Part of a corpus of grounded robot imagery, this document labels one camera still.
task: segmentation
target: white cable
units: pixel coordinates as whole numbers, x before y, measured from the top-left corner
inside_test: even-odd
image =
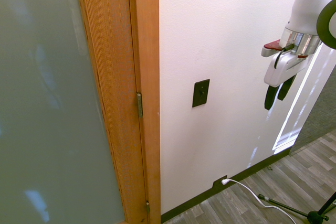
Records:
[[[253,194],[253,196],[257,199],[257,201],[258,201],[260,204],[262,204],[264,207],[278,209],[279,211],[281,211],[281,212],[283,212],[285,215],[287,215],[287,216],[291,219],[291,221],[293,221],[294,224],[296,224],[296,222],[293,220],[293,218],[292,218],[288,213],[286,213],[285,211],[283,211],[281,208],[276,207],[276,206],[266,206],[266,205],[264,205],[264,204],[261,202],[261,200],[258,198],[258,196],[257,196],[257,195],[256,195],[250,188],[248,188],[247,186],[243,185],[242,183],[237,182],[237,181],[235,181],[235,180],[233,180],[233,179],[229,179],[229,178],[227,178],[227,179],[223,179],[223,180],[222,180],[222,184],[223,184],[223,185],[226,185],[229,181],[232,181],[232,182],[234,182],[234,183],[237,183],[237,184],[240,184],[240,185],[244,186],[247,190],[249,190],[249,191]]]

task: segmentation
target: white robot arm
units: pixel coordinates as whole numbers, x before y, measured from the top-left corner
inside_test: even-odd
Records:
[[[295,0],[291,17],[280,40],[265,44],[261,55],[277,52],[266,72],[269,85],[265,108],[269,110],[279,86],[278,99],[283,100],[298,72],[310,61],[321,41],[336,49],[336,0]]]

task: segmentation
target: wall plate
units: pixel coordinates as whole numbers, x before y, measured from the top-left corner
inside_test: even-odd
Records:
[[[194,86],[193,107],[206,103],[208,97],[210,79],[196,82]]]

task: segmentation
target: frosted glass panel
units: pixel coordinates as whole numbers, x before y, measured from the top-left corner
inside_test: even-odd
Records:
[[[0,223],[123,220],[78,0],[0,0]]]

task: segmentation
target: red tab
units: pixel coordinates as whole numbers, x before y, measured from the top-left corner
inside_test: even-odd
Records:
[[[281,51],[282,47],[279,46],[279,43],[280,43],[280,39],[278,39],[276,41],[273,41],[271,43],[267,43],[267,44],[264,45],[264,47],[267,48],[267,49],[274,49],[274,50],[277,50],[277,51]]]

